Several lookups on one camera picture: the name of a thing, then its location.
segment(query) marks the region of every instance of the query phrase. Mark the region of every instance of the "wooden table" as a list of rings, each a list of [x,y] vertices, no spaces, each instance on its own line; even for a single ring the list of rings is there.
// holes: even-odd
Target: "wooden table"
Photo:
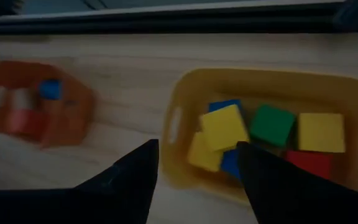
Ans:
[[[302,70],[358,78],[358,34],[176,34],[0,37],[0,60],[52,63],[98,94],[80,146],[39,151],[0,135],[0,189],[74,187],[159,138],[175,82],[194,68]],[[255,223],[252,212],[160,174],[148,223]]]

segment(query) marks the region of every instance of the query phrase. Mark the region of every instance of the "blue block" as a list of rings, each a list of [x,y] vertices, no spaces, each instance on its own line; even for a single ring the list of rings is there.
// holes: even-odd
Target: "blue block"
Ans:
[[[224,152],[222,163],[221,163],[221,170],[231,174],[237,179],[241,179],[240,171],[237,166],[238,156],[239,156],[239,151],[237,149]]]
[[[59,100],[62,96],[62,83],[60,80],[44,80],[39,85],[39,94],[48,100]]]
[[[208,112],[216,111],[230,105],[237,105],[242,113],[241,100],[226,100],[209,104]]]

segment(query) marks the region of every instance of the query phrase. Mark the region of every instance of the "green block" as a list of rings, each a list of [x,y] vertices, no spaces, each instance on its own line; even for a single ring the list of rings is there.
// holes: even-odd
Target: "green block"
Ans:
[[[269,105],[258,108],[251,122],[250,135],[254,138],[283,147],[295,121],[295,115]]]

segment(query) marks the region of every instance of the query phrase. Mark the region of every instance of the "yellow plastic basket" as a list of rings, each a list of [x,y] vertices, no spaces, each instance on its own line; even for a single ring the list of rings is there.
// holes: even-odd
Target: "yellow plastic basket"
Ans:
[[[162,170],[176,188],[201,187],[249,204],[240,182],[223,172],[207,172],[187,163],[186,155],[198,118],[208,103],[239,98],[246,124],[264,103],[293,113],[326,112],[345,116],[346,153],[335,154],[332,181],[358,190],[358,80],[303,72],[228,68],[197,69],[176,85],[163,127]]]

